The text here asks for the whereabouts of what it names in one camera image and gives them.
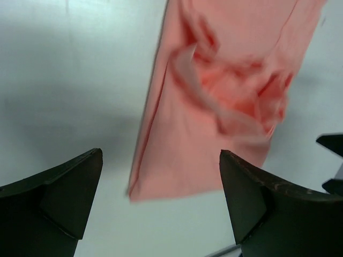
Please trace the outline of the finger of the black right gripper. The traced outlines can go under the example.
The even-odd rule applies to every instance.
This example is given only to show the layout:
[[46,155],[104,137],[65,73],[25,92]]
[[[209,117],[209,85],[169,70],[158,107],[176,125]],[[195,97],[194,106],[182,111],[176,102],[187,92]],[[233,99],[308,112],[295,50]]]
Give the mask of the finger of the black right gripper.
[[316,142],[338,156],[343,157],[342,133],[322,134],[316,139]]

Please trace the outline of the light pink t shirt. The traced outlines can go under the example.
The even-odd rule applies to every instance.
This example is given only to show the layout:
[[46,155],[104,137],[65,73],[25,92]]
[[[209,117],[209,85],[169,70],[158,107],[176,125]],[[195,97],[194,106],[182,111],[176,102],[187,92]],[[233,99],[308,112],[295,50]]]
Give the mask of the light pink t shirt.
[[257,167],[324,1],[169,1],[133,158],[132,202],[222,189],[219,155]]

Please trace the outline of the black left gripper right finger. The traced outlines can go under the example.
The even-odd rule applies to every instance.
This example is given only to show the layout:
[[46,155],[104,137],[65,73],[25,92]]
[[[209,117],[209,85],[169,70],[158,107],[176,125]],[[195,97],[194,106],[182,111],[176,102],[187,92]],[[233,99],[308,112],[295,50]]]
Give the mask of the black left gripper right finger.
[[228,150],[220,174],[243,256],[342,256],[342,197],[264,171]]

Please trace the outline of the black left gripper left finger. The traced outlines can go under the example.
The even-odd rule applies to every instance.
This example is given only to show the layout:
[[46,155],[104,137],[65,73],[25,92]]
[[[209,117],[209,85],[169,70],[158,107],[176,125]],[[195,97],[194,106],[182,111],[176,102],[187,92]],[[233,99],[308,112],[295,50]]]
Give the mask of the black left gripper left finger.
[[100,148],[1,187],[1,256],[74,256],[103,166]]

